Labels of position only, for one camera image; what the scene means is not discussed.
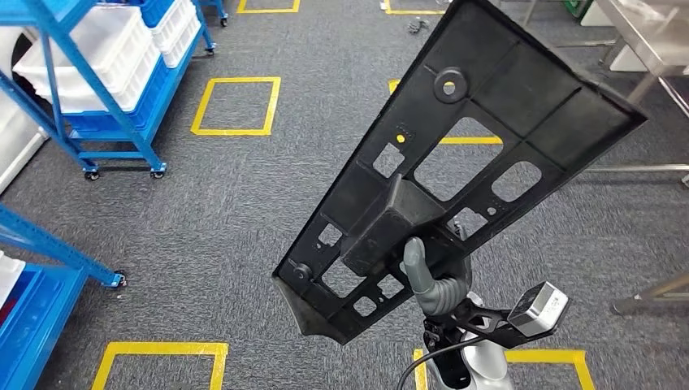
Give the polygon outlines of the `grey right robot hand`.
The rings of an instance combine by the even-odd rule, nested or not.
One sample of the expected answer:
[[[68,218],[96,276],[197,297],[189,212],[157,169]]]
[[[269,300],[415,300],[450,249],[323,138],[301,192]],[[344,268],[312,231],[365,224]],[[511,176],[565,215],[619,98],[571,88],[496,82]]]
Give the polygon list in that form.
[[[424,311],[431,310],[436,305],[439,293],[436,280],[428,268],[425,246],[420,238],[413,236],[406,241],[403,265],[409,286],[419,305]]]

